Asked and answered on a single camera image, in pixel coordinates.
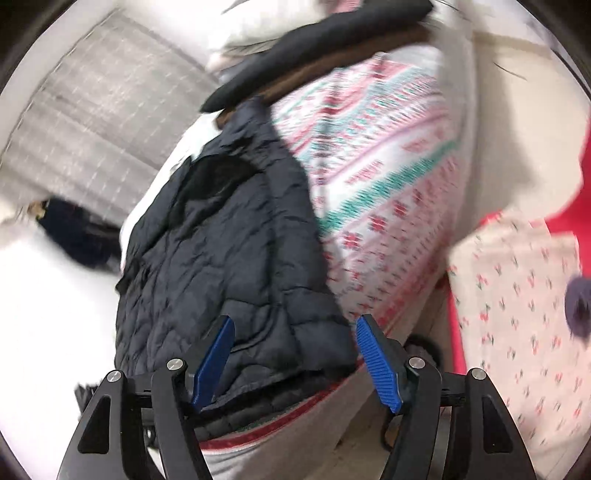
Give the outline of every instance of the white fabric with cherry print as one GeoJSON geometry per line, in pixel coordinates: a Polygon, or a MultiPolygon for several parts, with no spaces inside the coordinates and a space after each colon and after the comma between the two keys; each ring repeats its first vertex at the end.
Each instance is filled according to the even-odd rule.
{"type": "Polygon", "coordinates": [[[530,453],[584,434],[591,349],[564,315],[576,237],[505,213],[452,249],[448,272],[467,368],[490,375],[530,453]]]}

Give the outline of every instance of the quilted jacket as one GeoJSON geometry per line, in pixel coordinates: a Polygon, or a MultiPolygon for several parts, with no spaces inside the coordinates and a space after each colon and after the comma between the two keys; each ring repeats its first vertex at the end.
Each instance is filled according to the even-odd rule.
{"type": "Polygon", "coordinates": [[[258,98],[173,174],[136,224],[127,259],[115,357],[126,375],[182,356],[218,315],[235,322],[200,440],[268,418],[354,369],[306,173],[258,98]]]}

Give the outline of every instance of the metal screw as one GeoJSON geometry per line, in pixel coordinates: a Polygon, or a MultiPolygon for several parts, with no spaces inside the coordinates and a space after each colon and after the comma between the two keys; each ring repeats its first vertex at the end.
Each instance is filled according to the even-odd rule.
{"type": "Polygon", "coordinates": [[[169,370],[178,370],[182,366],[183,361],[180,358],[173,358],[172,360],[169,360],[166,364],[166,368],[168,368],[169,370]]]}
{"type": "Polygon", "coordinates": [[[472,369],[472,376],[477,380],[484,380],[486,378],[486,372],[482,368],[472,369]]]}
{"type": "Polygon", "coordinates": [[[121,372],[119,370],[113,370],[107,373],[107,382],[117,382],[121,378],[121,372]]]}
{"type": "Polygon", "coordinates": [[[425,366],[425,360],[423,360],[419,356],[414,356],[408,361],[408,364],[411,367],[416,368],[417,370],[420,370],[425,366]]]}

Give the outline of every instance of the patterned blanket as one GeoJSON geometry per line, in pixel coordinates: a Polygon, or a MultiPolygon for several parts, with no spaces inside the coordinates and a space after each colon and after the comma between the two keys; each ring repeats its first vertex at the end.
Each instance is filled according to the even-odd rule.
{"type": "Polygon", "coordinates": [[[330,288],[351,322],[372,313],[386,328],[436,267],[459,208],[456,133],[436,79],[378,53],[272,115],[308,173],[330,288]]]}

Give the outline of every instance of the blue gripper pad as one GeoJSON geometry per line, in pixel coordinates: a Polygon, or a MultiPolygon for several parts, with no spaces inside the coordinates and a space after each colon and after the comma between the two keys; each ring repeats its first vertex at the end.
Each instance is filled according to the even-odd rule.
{"type": "Polygon", "coordinates": [[[234,346],[234,336],[234,322],[230,317],[226,317],[226,321],[203,359],[201,367],[195,373],[191,405],[196,411],[200,411],[212,402],[213,393],[234,346]]]}
{"type": "Polygon", "coordinates": [[[387,339],[373,319],[370,325],[365,317],[357,320],[357,345],[374,381],[374,387],[382,403],[398,413],[402,408],[402,399],[398,388],[398,374],[388,361],[387,339]]]}

